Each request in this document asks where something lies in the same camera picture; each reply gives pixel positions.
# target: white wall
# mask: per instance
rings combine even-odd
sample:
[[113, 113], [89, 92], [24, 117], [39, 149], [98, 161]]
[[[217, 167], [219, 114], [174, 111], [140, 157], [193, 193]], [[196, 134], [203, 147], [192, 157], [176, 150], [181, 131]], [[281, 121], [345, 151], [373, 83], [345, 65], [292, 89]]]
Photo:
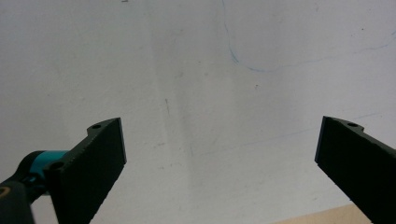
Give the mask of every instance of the white wall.
[[[269, 223], [348, 203], [323, 115], [396, 146], [396, 2], [3, 0], [0, 180], [121, 117], [128, 163], [92, 223]], [[50, 198], [37, 223], [56, 223]]]

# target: wooden surface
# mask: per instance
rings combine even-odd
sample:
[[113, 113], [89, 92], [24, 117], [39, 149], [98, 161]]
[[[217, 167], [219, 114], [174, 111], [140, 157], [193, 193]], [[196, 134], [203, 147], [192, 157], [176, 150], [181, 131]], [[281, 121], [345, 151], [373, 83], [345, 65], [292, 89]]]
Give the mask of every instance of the wooden surface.
[[346, 205], [302, 217], [295, 217], [274, 224], [368, 224], [371, 221], [355, 205]]

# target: white backdrop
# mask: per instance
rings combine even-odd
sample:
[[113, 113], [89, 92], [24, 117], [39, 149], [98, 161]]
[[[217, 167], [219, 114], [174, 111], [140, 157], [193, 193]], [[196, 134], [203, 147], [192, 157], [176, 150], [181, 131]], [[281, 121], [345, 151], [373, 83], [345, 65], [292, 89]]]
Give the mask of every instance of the white backdrop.
[[[396, 146], [396, 2], [1, 0], [0, 180], [121, 117], [92, 223], [270, 223], [349, 203], [323, 115]], [[49, 197], [36, 223], [56, 223]]]

